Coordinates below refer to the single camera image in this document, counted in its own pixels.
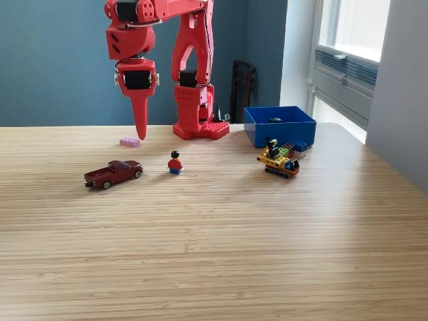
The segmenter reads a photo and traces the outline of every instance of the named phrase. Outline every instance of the red robot base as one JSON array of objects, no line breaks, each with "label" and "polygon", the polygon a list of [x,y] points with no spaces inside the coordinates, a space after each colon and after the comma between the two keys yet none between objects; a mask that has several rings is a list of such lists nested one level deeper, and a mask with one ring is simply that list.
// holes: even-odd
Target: red robot base
[{"label": "red robot base", "polygon": [[[112,24],[106,31],[110,59],[117,60],[116,84],[129,97],[138,137],[144,140],[147,100],[159,85],[154,62],[144,58],[154,47],[152,25],[180,16],[180,30],[174,46],[171,78],[179,121],[173,132],[182,139],[219,139],[229,133],[229,124],[219,111],[213,117],[214,87],[210,84],[214,53],[214,0],[107,0],[104,10]],[[186,70],[192,49],[197,70]]]}]

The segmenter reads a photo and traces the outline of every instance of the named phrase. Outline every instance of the lego minifigure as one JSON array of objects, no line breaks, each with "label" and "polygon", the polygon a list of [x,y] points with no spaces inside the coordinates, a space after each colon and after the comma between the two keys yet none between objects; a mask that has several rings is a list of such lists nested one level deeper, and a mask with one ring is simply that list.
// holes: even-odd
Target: lego minifigure
[{"label": "lego minifigure", "polygon": [[174,150],[171,153],[171,160],[168,162],[168,169],[171,174],[181,174],[183,171],[183,166],[181,166],[181,161],[179,159],[180,153]]}]

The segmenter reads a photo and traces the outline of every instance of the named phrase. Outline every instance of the window frame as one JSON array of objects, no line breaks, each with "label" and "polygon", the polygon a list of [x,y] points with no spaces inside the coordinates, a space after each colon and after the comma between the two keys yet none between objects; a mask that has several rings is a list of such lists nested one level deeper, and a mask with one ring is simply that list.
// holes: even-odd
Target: window frame
[{"label": "window frame", "polygon": [[[331,0],[330,17],[328,25],[327,44],[334,45],[336,25],[340,11],[341,0]],[[324,9],[324,0],[316,0],[316,12],[314,21],[314,34],[312,37],[312,51],[310,58],[309,76],[307,84],[309,85],[310,94],[308,96],[308,104],[306,113],[313,116],[314,101],[317,96],[319,99],[326,101],[333,106],[335,110],[352,120],[354,123],[367,129],[368,119],[371,111],[372,99],[374,96],[375,87],[369,84],[347,76],[328,66],[318,63],[315,58],[316,50],[321,50],[334,55],[337,59],[343,56],[372,65],[375,68],[379,67],[379,63],[363,57],[353,55],[344,51],[334,49],[325,45],[320,45],[320,32],[322,27],[322,14]]]}]

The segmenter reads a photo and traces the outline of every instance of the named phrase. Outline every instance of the teal wall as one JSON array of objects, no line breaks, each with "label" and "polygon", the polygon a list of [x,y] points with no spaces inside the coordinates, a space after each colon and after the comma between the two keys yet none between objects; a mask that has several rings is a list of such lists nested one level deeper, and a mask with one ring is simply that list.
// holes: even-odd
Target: teal wall
[{"label": "teal wall", "polygon": [[288,0],[247,0],[245,60],[257,69],[254,106],[279,106]]},{"label": "teal wall", "polygon": [[[258,106],[278,105],[286,0],[216,0],[212,84],[229,111],[233,60],[253,63]],[[113,82],[104,0],[3,0],[0,10],[0,126],[133,124],[130,101]],[[149,98],[149,123],[176,120],[171,56],[179,18],[154,26],[161,86]]]}]

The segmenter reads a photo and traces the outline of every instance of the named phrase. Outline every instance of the toy pickup truck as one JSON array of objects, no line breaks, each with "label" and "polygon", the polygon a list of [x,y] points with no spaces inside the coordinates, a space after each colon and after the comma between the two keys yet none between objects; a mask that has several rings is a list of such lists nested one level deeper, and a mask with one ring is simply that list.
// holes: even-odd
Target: toy pickup truck
[{"label": "toy pickup truck", "polygon": [[135,160],[121,162],[113,160],[108,163],[108,167],[97,171],[86,173],[86,187],[95,189],[109,189],[113,184],[125,181],[131,177],[139,179],[142,174],[142,165]]}]

